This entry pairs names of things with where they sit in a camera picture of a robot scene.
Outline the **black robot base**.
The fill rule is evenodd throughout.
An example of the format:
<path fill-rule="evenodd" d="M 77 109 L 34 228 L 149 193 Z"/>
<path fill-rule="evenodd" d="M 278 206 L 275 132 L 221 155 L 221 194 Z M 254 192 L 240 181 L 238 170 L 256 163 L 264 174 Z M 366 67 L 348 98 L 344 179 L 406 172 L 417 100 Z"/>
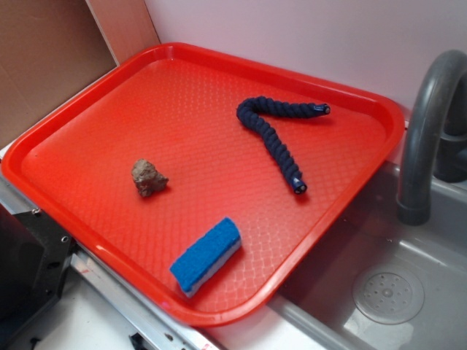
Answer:
<path fill-rule="evenodd" d="M 1 348 L 61 298 L 74 239 L 43 211 L 1 207 Z"/>

